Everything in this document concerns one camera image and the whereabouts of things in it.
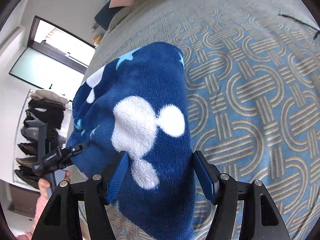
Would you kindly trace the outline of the person's left hand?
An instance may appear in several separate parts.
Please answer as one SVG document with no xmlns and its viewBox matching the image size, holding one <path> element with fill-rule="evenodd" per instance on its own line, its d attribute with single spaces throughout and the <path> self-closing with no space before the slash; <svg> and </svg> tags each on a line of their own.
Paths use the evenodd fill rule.
<svg viewBox="0 0 320 240">
<path fill-rule="evenodd" d="M 60 179 L 60 180 L 56 180 L 54 185 L 57 185 L 62 180 L 71 181 L 71 173 L 68 170 L 67 171 L 58 170 L 54 173 L 54 175 L 57 175 L 57 179 Z M 50 181 L 46 180 L 46 178 L 47 177 L 39 179 L 38 187 L 40 191 L 40 196 L 43 197 L 45 200 L 48 200 L 52 194 L 52 190 L 51 190 L 52 184 Z"/>
</svg>

